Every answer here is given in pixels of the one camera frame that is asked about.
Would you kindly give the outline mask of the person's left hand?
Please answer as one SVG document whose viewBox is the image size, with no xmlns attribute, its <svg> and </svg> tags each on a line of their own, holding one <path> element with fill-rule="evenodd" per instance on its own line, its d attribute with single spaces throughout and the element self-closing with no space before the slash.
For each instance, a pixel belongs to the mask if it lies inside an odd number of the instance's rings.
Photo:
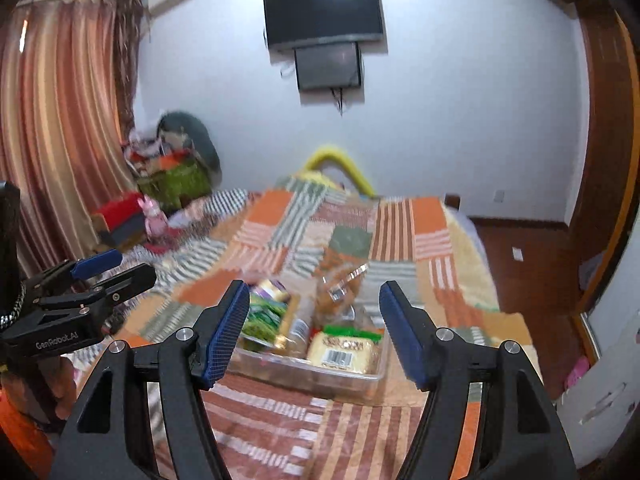
<svg viewBox="0 0 640 480">
<path fill-rule="evenodd" d="M 76 401 L 73 363 L 66 356 L 56 356 L 40 362 L 38 370 L 46 384 L 39 389 L 39 392 L 50 394 L 55 416 L 58 419 L 68 419 Z M 19 413 L 30 416 L 38 422 L 50 420 L 24 377 L 12 372 L 2 372 L 1 387 L 9 404 Z"/>
</svg>

